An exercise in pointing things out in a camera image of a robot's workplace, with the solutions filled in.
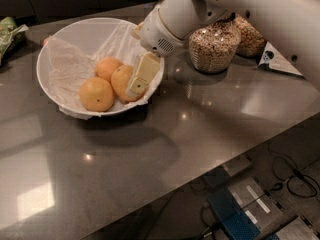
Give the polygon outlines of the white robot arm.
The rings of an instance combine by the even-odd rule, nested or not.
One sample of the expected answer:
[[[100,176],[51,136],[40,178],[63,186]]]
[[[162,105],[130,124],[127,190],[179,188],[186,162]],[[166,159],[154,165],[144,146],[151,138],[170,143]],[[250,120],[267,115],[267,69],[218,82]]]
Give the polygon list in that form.
[[[168,57],[194,30],[232,13],[248,20],[320,89],[320,4],[316,0],[164,0],[133,36],[146,50]]]

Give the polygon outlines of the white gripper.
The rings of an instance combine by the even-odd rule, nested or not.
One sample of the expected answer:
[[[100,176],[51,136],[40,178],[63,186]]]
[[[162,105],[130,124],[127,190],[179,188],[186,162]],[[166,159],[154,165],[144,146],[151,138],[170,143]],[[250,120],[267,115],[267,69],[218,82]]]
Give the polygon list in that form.
[[[126,89],[129,98],[139,99],[160,70],[159,57],[171,56],[184,45],[184,41],[168,29],[160,14],[159,6],[156,6],[145,20],[132,30],[131,35],[144,49],[150,51],[136,57]]]

